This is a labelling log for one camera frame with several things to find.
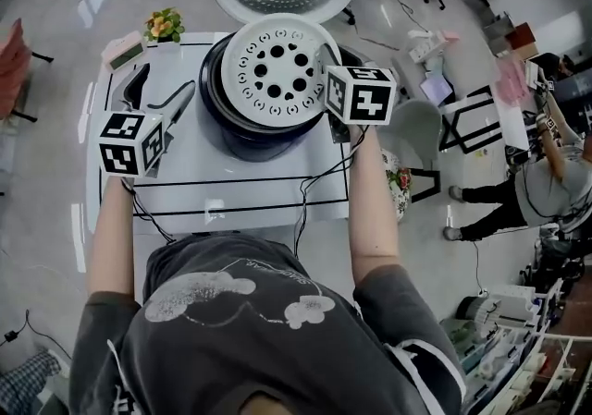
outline desk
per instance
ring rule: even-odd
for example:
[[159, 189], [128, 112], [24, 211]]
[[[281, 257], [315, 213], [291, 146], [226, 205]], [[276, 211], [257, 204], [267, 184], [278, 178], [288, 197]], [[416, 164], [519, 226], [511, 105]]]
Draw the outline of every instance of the desk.
[[[198, 79], [200, 66], [212, 44], [225, 33], [186, 33], [181, 46], [149, 46], [141, 65], [151, 71], [143, 87], [141, 109], [162, 103], [180, 84]], [[111, 109], [116, 86], [133, 68], [123, 67], [111, 75], [101, 67], [90, 118], [87, 150], [86, 212], [94, 231], [105, 188], [105, 175], [93, 140], [98, 119]], [[171, 128], [175, 137], [163, 156], [158, 178], [136, 181], [146, 209], [172, 234], [293, 225], [300, 216], [299, 186], [306, 177], [318, 175], [349, 153], [349, 145], [334, 144], [325, 116], [297, 146], [265, 163], [248, 163], [219, 151], [204, 136], [204, 116], [199, 90], [180, 121]], [[348, 216], [348, 174], [343, 168], [319, 180], [308, 195], [308, 222]], [[155, 234], [151, 223], [134, 219], [135, 234]]]

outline gray floor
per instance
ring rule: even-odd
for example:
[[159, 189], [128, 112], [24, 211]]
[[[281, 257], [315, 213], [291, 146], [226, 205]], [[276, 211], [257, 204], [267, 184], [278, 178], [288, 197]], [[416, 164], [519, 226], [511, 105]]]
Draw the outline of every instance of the gray floor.
[[[414, 17], [429, 29], [461, 33], [478, 31], [472, 13], [460, 0], [448, 2], [445, 11], [422, 0], [402, 0]], [[33, 60], [31, 94], [26, 106], [38, 116], [32, 125], [10, 120], [3, 125], [9, 139], [0, 145], [8, 186], [0, 198], [0, 334], [19, 329], [25, 309], [39, 331], [73, 350], [80, 312], [86, 299], [85, 275], [77, 271], [77, 257], [92, 236], [84, 224], [86, 125], [92, 103], [93, 82], [106, 44], [140, 29], [149, 14], [176, 6], [188, 31], [235, 31], [241, 25], [215, 0], [10, 0], [0, 21], [4, 37], [16, 18], [22, 18], [31, 48], [55, 57], [49, 66]], [[355, 0], [359, 34], [399, 47], [395, 52], [362, 41], [344, 18], [326, 27], [338, 42], [348, 44], [388, 67], [390, 58], [404, 58], [406, 33], [415, 28], [395, 0]], [[487, 154], [463, 155], [453, 149], [441, 154], [443, 185], [479, 186], [504, 179], [500, 143]], [[462, 297], [475, 293], [475, 247], [448, 243], [440, 230], [449, 214], [457, 225], [475, 220], [491, 209], [487, 205], [451, 203], [444, 193], [414, 204], [401, 222], [401, 251], [413, 281], [438, 318], [454, 311]], [[260, 236], [291, 244], [292, 228], [254, 230]], [[478, 244], [479, 275], [484, 286], [515, 280], [532, 258], [535, 231], [504, 234]], [[164, 244], [157, 236], [138, 236], [137, 288], [151, 250]], [[311, 276], [350, 298], [347, 223], [309, 225], [300, 249]], [[34, 351], [31, 332], [0, 350], [0, 370], [11, 368]]]

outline person in background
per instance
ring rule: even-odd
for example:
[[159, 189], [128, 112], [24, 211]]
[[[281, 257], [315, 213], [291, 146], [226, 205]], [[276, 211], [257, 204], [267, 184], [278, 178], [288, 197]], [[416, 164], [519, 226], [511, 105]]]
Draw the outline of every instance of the person in background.
[[476, 241], [509, 227], [541, 226], [590, 206], [592, 199], [592, 136], [582, 140], [567, 124], [552, 94], [547, 108], [561, 136], [558, 147], [540, 115], [536, 126], [546, 157], [525, 164], [515, 175], [493, 187], [461, 189], [452, 186], [450, 196], [459, 202], [500, 203], [476, 223], [461, 228], [446, 226], [449, 241]]
[[[357, 142], [360, 130], [351, 135]], [[107, 180], [72, 361], [71, 413], [460, 412], [466, 388], [452, 344], [401, 265], [374, 128], [350, 174], [361, 314], [313, 281], [287, 247], [241, 234], [190, 236], [156, 250], [141, 307], [132, 193], [121, 178]]]
[[530, 61], [537, 64], [543, 70], [545, 78], [552, 79], [553, 81], [571, 77], [575, 70], [574, 62], [567, 55], [559, 58], [555, 54], [543, 54], [531, 58]]

